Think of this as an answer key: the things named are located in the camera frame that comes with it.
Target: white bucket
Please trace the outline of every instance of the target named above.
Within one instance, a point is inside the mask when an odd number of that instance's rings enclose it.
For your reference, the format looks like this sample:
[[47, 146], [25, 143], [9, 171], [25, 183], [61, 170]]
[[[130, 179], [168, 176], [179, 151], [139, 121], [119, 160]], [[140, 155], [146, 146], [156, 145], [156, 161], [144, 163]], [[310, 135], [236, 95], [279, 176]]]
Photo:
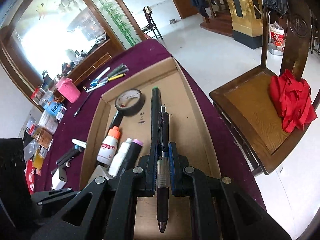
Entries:
[[44, 111], [38, 125], [53, 135], [58, 128], [58, 124], [59, 123], [55, 118], [53, 118], [47, 111]]
[[274, 43], [278, 49], [284, 48], [284, 29], [277, 22], [270, 24], [270, 36], [271, 42]]

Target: purple tablecloth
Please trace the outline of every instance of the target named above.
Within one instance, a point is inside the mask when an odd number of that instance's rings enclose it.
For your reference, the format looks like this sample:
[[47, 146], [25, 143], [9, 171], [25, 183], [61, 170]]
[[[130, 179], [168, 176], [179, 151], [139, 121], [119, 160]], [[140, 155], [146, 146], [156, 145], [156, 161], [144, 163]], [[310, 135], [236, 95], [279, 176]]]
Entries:
[[[158, 41], [147, 40], [114, 57], [112, 60], [107, 62], [107, 65], [113, 69], [121, 63], [126, 64], [130, 69], [125, 77], [128, 78], [144, 68], [170, 56], [171, 54]], [[81, 87], [83, 85], [88, 87], [90, 80], [94, 79], [104, 69], [105, 67], [101, 67], [97, 72], [90, 75], [81, 84]], [[207, 123], [216, 151], [221, 175], [228, 176], [233, 179], [233, 181], [240, 185], [253, 199], [256, 200], [257, 203], [266, 209], [258, 185], [250, 172], [249, 166], [239, 147], [234, 143], [235, 140], [230, 131], [196, 82], [191, 78], [187, 71], [183, 69], [183, 72], [188, 79], [194, 95], [196, 96], [204, 119]], [[101, 95], [113, 86], [122, 82], [125, 78], [117, 79], [108, 83], [104, 87], [95, 90], [76, 118], [73, 117], [73, 114], [85, 100], [87, 94], [82, 90], [80, 98], [75, 103], [67, 103], [67, 112], [53, 136], [54, 142], [50, 152], [44, 160], [41, 176], [36, 175], [35, 192], [50, 190], [52, 184], [52, 175], [50, 174], [50, 171], [57, 166], [56, 160], [73, 146], [71, 142], [73, 138], [82, 141], [87, 140], [91, 121]], [[71, 187], [74, 190], [79, 189], [82, 157], [83, 154], [80, 154], [72, 160], [71, 167], [68, 168], [68, 182], [65, 187]]]

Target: glass door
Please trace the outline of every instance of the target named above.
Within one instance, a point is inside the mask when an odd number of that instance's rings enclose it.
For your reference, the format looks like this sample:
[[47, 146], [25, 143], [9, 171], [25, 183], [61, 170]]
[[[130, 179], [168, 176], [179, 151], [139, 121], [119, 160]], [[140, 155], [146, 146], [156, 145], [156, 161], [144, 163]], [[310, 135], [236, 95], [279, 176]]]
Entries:
[[83, 0], [33, 0], [17, 23], [11, 43], [38, 73], [47, 70], [53, 79], [62, 73], [63, 65], [83, 60], [79, 55], [92, 51], [103, 33]]
[[116, 0], [92, 0], [126, 49], [141, 42], [140, 37]]

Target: white floor tile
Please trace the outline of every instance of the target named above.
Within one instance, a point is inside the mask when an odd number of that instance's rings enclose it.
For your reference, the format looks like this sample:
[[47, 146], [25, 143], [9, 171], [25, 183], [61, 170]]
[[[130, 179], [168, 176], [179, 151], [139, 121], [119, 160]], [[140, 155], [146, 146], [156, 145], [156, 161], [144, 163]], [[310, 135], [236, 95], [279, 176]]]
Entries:
[[[259, 65], [261, 48], [252, 50], [232, 38], [204, 30], [201, 22], [201, 16], [194, 15], [160, 32], [162, 44], [209, 97], [210, 91]], [[279, 74], [281, 60], [268, 53], [267, 67]], [[303, 78], [311, 86], [313, 100], [320, 88], [318, 55], [309, 54]], [[276, 171], [256, 178], [268, 213], [293, 239], [303, 232], [320, 206], [319, 133], [317, 119]]]

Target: roll of tape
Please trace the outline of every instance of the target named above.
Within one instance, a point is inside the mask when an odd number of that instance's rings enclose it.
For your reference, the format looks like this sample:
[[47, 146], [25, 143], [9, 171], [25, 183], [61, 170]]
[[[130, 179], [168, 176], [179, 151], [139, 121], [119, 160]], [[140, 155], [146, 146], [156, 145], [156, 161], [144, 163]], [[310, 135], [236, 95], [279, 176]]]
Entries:
[[[138, 100], [134, 104], [128, 105], [128, 102], [133, 98], [137, 98]], [[115, 106], [116, 109], [124, 116], [132, 116], [137, 114], [142, 109], [144, 101], [144, 95], [140, 90], [130, 89], [118, 96], [115, 101]]]

